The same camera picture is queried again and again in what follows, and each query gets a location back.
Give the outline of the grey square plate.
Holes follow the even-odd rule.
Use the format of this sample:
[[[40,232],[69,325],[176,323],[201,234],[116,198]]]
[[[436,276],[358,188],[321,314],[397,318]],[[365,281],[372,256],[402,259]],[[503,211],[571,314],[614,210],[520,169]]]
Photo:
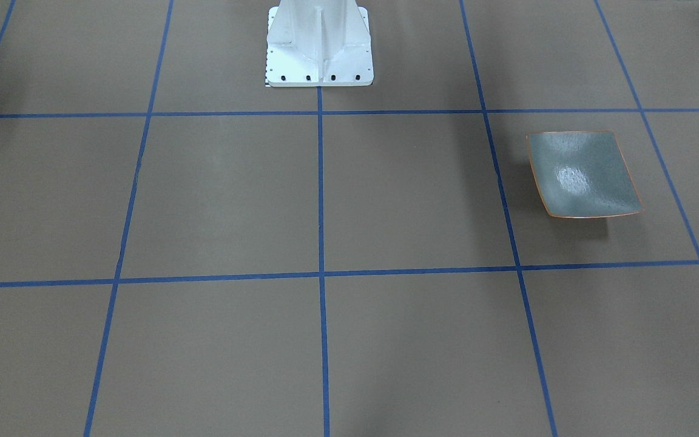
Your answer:
[[[547,215],[605,219],[644,211],[612,130],[536,132],[526,136],[526,143]]]

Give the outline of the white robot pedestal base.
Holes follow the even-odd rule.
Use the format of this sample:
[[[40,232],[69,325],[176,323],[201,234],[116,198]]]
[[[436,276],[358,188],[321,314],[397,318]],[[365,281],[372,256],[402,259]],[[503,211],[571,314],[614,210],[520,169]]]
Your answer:
[[[371,25],[355,1],[281,1],[267,14],[265,85],[362,87],[374,82]]]

